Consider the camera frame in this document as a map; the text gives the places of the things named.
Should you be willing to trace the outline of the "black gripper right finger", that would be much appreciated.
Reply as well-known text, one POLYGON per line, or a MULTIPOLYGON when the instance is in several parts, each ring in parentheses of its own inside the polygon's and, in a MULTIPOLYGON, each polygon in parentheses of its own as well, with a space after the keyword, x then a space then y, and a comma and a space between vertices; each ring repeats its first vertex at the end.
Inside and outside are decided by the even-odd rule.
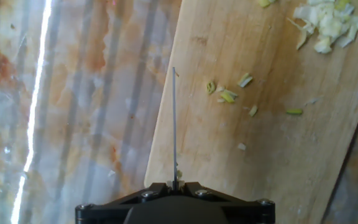
POLYGON ((184 183, 183 194, 218 208, 229 223, 275 223, 275 203, 266 198, 245 201, 204 187, 199 182, 184 183))

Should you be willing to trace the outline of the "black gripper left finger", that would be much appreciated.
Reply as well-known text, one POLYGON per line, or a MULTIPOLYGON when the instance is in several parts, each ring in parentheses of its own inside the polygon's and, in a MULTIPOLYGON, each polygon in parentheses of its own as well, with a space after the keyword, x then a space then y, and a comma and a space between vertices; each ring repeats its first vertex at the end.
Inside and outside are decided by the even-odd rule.
POLYGON ((166 183, 153 183, 149 188, 140 190, 104 205, 84 203, 75 208, 75 223, 124 223, 130 210, 136 205, 169 195, 166 183))

